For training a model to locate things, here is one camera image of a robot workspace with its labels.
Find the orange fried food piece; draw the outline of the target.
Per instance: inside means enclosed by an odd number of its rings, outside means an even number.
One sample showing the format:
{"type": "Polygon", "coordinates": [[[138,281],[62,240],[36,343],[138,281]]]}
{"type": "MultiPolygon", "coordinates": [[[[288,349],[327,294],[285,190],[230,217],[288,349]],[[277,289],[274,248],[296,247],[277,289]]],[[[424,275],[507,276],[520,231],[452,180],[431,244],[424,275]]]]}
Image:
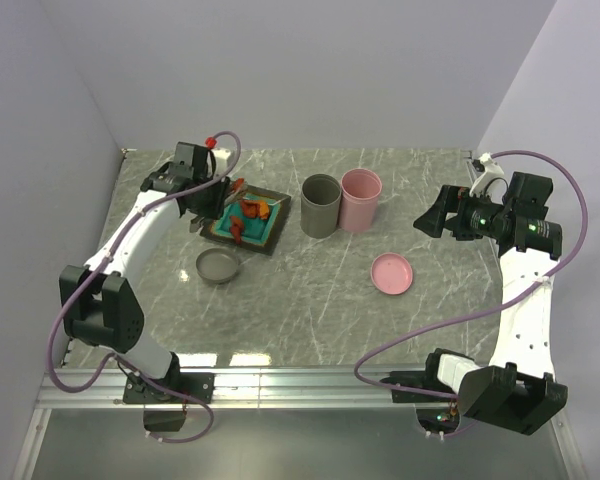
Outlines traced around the orange fried food piece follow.
{"type": "Polygon", "coordinates": [[[248,219],[260,219],[266,221],[270,216],[270,206],[263,200],[242,199],[239,202],[242,214],[248,219]]]}

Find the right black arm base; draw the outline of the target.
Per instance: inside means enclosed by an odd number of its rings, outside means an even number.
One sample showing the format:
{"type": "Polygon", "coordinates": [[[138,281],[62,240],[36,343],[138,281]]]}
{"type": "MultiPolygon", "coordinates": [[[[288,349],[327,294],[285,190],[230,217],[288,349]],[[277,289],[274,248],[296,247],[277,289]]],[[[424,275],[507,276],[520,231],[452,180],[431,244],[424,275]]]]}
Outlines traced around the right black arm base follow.
{"type": "MultiPolygon", "coordinates": [[[[429,390],[452,394],[453,391],[438,380],[431,379],[424,371],[391,371],[382,383],[411,389],[429,390]]],[[[394,404],[413,404],[417,425],[426,433],[444,436],[454,433],[460,424],[455,404],[446,398],[417,392],[391,391],[394,404]]]]}

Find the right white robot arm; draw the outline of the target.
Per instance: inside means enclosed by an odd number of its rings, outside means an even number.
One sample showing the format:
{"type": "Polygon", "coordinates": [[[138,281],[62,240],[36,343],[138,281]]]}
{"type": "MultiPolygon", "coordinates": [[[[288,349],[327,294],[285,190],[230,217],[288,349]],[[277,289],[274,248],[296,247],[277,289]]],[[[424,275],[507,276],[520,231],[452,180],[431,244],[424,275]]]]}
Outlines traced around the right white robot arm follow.
{"type": "Polygon", "coordinates": [[[555,379],[549,345],[553,280],[547,273],[562,254],[562,228],[546,218],[552,191],[551,179],[521,172],[513,174],[500,203],[444,185],[414,222],[433,238],[449,230],[461,241],[494,240],[506,306],[489,363],[480,367],[465,355],[436,349],[421,376],[424,393],[441,400],[454,392],[462,415],[523,435],[535,433],[568,398],[555,379]]]}

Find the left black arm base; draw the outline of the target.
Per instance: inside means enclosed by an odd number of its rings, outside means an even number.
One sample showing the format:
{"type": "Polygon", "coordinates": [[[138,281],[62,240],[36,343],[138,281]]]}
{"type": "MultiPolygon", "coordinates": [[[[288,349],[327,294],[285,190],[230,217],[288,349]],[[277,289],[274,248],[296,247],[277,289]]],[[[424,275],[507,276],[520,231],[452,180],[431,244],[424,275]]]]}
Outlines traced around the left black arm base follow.
{"type": "Polygon", "coordinates": [[[171,380],[153,380],[157,388],[141,376],[129,375],[122,404],[143,408],[143,425],[149,433],[179,433],[190,417],[190,408],[210,410],[214,381],[211,373],[185,372],[171,380]]]}

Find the metal serving tongs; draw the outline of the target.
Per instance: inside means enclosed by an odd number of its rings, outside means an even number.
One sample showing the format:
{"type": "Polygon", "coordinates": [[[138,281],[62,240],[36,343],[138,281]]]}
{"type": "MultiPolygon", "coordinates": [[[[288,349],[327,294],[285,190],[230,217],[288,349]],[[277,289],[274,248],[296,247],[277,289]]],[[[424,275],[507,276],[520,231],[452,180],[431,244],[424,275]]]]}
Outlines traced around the metal serving tongs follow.
{"type": "MultiPolygon", "coordinates": [[[[229,205],[236,203],[238,201],[240,201],[241,199],[244,198],[244,196],[247,193],[247,189],[246,191],[242,194],[242,195],[236,195],[232,192],[232,185],[236,180],[234,180],[231,185],[230,185],[230,189],[229,189],[229,193],[227,194],[225,200],[224,200],[224,207],[228,207],[229,205]]],[[[206,217],[202,217],[202,216],[196,216],[194,217],[189,224],[189,232],[190,233],[196,233],[199,230],[201,230],[203,227],[206,227],[208,225],[210,225],[213,222],[213,219],[211,218],[206,218],[206,217]]]]}

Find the red chicken drumstick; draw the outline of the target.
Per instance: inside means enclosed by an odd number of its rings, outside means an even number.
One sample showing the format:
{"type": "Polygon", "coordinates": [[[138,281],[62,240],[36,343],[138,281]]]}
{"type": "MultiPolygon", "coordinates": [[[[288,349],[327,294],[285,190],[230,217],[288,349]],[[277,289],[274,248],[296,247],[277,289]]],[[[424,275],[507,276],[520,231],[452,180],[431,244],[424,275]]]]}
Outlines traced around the red chicken drumstick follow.
{"type": "Polygon", "coordinates": [[[235,244],[240,245],[242,243],[242,233],[244,232],[244,225],[242,223],[232,223],[229,227],[229,232],[231,233],[235,244]]]}

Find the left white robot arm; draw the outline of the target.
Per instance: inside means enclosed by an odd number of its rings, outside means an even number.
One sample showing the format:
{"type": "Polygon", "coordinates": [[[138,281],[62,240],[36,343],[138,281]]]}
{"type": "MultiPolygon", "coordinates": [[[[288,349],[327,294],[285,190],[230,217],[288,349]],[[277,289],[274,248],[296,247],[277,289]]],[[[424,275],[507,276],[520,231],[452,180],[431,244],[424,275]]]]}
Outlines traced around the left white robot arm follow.
{"type": "Polygon", "coordinates": [[[132,209],[114,234],[81,266],[59,278],[62,308],[49,336],[58,331],[133,369],[160,402],[176,399],[183,379],[177,355],[146,332],[134,293],[146,261],[171,225],[186,212],[217,219],[230,193],[229,175],[241,151],[216,145],[177,144],[171,160],[147,175],[132,209]]]}

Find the grey round lid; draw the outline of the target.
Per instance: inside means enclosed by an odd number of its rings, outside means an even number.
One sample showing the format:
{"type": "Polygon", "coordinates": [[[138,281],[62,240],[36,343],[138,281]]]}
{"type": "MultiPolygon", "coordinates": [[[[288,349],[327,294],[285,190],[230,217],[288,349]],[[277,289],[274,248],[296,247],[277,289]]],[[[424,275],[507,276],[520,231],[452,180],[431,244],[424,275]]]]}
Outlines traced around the grey round lid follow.
{"type": "Polygon", "coordinates": [[[239,273],[240,260],[227,249],[210,248],[199,254],[195,266],[199,277],[204,281],[224,284],[239,273]]]}

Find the red chicken wing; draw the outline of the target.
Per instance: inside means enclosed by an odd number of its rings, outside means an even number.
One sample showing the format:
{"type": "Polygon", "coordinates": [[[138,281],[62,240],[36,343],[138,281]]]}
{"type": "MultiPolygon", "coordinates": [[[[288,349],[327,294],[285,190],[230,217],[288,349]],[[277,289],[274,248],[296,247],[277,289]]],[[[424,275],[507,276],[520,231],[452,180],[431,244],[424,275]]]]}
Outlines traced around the red chicken wing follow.
{"type": "Polygon", "coordinates": [[[239,178],[232,185],[232,192],[236,195],[242,195],[248,187],[247,182],[243,178],[239,178]]]}

